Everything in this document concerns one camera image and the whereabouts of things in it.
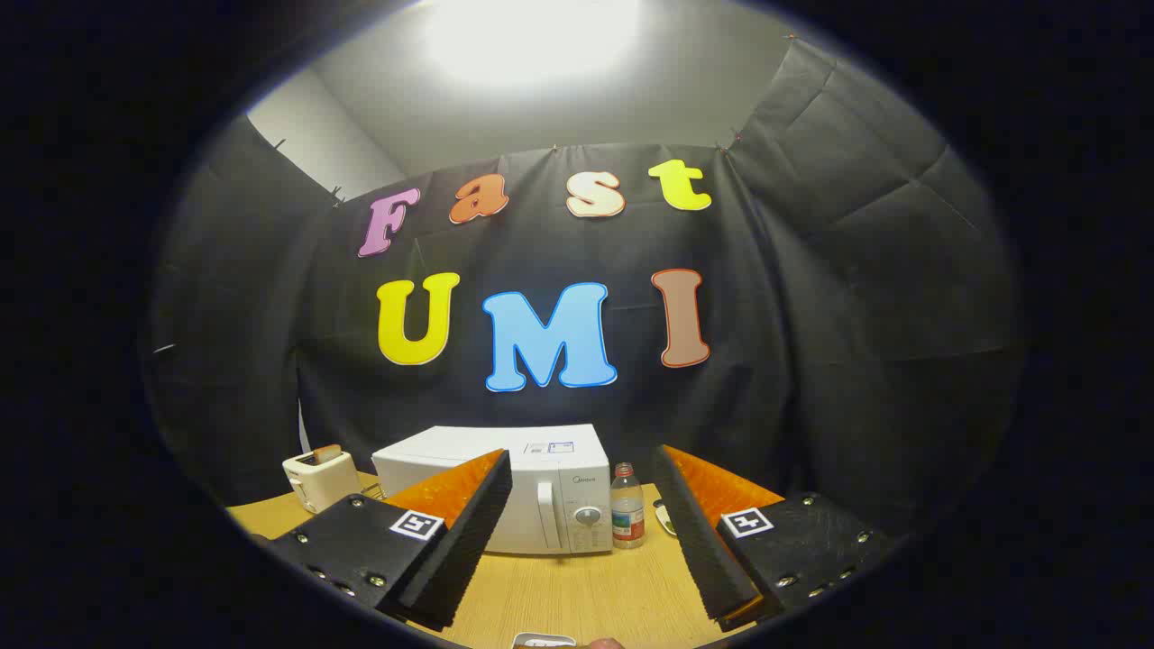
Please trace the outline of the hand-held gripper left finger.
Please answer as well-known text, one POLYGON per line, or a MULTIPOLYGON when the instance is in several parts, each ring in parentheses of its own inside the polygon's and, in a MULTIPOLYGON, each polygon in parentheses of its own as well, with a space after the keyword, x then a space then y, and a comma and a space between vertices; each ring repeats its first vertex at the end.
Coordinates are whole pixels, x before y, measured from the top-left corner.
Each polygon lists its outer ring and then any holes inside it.
POLYGON ((454 622, 511 490, 510 453, 494 449, 395 497, 339 498, 267 549, 346 599, 441 631, 454 622))

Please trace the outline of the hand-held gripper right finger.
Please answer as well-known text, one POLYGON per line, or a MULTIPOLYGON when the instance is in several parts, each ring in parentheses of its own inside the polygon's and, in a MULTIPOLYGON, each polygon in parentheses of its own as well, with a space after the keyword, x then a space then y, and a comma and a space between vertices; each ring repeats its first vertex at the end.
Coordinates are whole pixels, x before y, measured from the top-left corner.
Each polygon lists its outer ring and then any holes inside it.
POLYGON ((721 631, 829 599, 893 546, 879 527, 819 493, 779 497, 667 443, 655 448, 653 482, 721 631))

